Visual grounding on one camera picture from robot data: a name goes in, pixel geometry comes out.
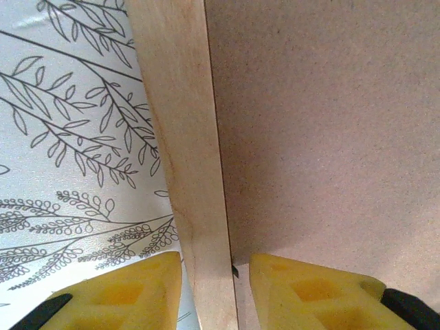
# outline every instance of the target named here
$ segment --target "branch drawing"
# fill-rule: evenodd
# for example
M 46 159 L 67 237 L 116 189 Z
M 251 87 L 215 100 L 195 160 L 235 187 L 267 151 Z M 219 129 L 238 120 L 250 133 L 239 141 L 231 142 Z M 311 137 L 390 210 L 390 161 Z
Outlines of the branch drawing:
M 56 167 L 62 164 L 67 154 L 71 154 L 82 175 L 85 176 L 89 169 L 96 176 L 100 187 L 103 187 L 105 173 L 107 173 L 116 184 L 119 184 L 120 180 L 126 180 L 132 188 L 136 188 L 132 175 L 138 171 L 131 169 L 133 164 L 129 162 L 129 157 L 121 156 L 121 149 L 110 143 L 116 138 L 110 135 L 87 137 L 79 133 L 77 128 L 88 125 L 90 120 L 72 120 L 73 112 L 83 114 L 85 109 L 104 107 L 109 103 L 100 121 L 100 132 L 104 133 L 115 111 L 119 116 L 115 124 L 116 128 L 126 125 L 124 144 L 127 153 L 131 152 L 133 136 L 138 137 L 143 143 L 137 152 L 139 164 L 144 164 L 146 149 L 149 148 L 154 159 L 150 170 L 153 176 L 160 166 L 159 152 L 157 147 L 150 142 L 155 139 L 150 118 L 140 114 L 141 110 L 148 111 L 148 106 L 146 104 L 133 106 L 130 103 L 132 93 L 124 98 L 116 89 L 119 84 L 106 81 L 96 70 L 85 63 L 83 64 L 93 70 L 93 73 L 98 75 L 103 83 L 103 86 L 94 87 L 85 94 L 87 102 L 72 101 L 76 95 L 76 85 L 67 85 L 74 75 L 72 72 L 62 75 L 50 84 L 45 84 L 45 66 L 41 65 L 35 70 L 34 82 L 30 83 L 20 78 L 21 74 L 35 67 L 42 58 L 42 56 L 29 56 L 22 59 L 11 74 L 0 72 L 0 77 L 5 82 L 10 96 L 14 97 L 14 100 L 9 100 L 6 96 L 0 96 L 0 100 L 11 106 L 17 129 L 24 135 L 29 135 L 27 117 L 38 120 L 45 129 L 33 138 L 31 148 L 52 138 L 47 156 L 55 159 Z M 90 102 L 90 100 L 99 101 L 98 97 L 100 97 L 99 106 L 97 102 Z
M 78 37 L 82 35 L 101 56 L 104 56 L 104 50 L 113 52 L 124 65 L 132 69 L 124 50 L 126 48 L 135 49 L 133 39 L 131 38 L 125 43 L 114 37 L 114 35 L 118 35 L 124 38 L 126 33 L 111 11 L 105 7 L 105 5 L 90 5 L 90 3 L 82 1 L 71 1 L 57 6 L 50 0 L 40 0 L 36 5 L 39 12 L 47 10 L 52 26 L 67 42 L 76 42 Z M 81 9 L 87 15 L 90 23 L 84 23 L 69 12 L 75 9 Z M 71 23 L 69 29 L 65 27 L 66 23 L 63 19 Z
M 31 273 L 29 265 L 45 261 L 28 279 L 12 286 L 11 290 L 46 278 L 74 259 L 78 262 L 101 261 L 95 267 L 99 270 L 119 265 L 136 255 L 145 258 L 178 240 L 171 214 L 131 223 L 114 221 L 115 202 L 112 199 L 103 201 L 99 196 L 68 190 L 58 191 L 56 196 L 61 203 L 74 207 L 76 211 L 63 211 L 62 204 L 48 200 L 0 200 L 0 209 L 5 210 L 0 213 L 0 235 L 28 230 L 32 234 L 60 237 L 0 249 L 0 283 Z M 100 235 L 106 235 L 108 246 L 84 255 L 80 242 Z M 135 252 L 145 245 L 141 252 Z
M 90 89 L 86 93 L 85 98 L 88 100 L 100 98 L 99 104 L 101 107 L 107 103 L 109 104 L 107 112 L 104 114 L 100 122 L 100 132 L 104 133 L 104 131 L 107 129 L 113 113 L 118 113 L 119 118 L 115 125 L 116 127 L 125 125 L 124 143 L 127 151 L 129 153 L 131 152 L 133 136 L 136 136 L 143 144 L 140 150 L 137 152 L 139 164 L 144 164 L 145 153 L 148 148 L 151 156 L 155 160 L 150 167 L 150 176 L 154 176 L 160 167 L 160 156 L 157 146 L 151 144 L 151 141 L 155 140 L 151 119 L 145 115 L 142 115 L 142 111 L 149 111 L 149 106 L 146 103 L 132 105 L 130 101 L 133 97 L 133 93 L 129 93 L 126 97 L 124 97 L 118 91 L 118 87 L 120 87 L 118 83 L 105 80 L 93 67 L 87 63 L 83 63 L 83 65 L 88 67 L 89 70 L 95 75 L 99 76 L 102 81 L 102 86 Z
M 123 12 L 125 16 L 128 16 L 127 11 L 125 10 L 125 0 L 113 0 L 113 1 L 103 0 L 102 4 L 85 1 L 85 0 L 70 0 L 70 1 L 74 3 L 81 3 L 85 6 L 94 6 L 97 8 L 104 8 L 108 10 L 117 10 Z

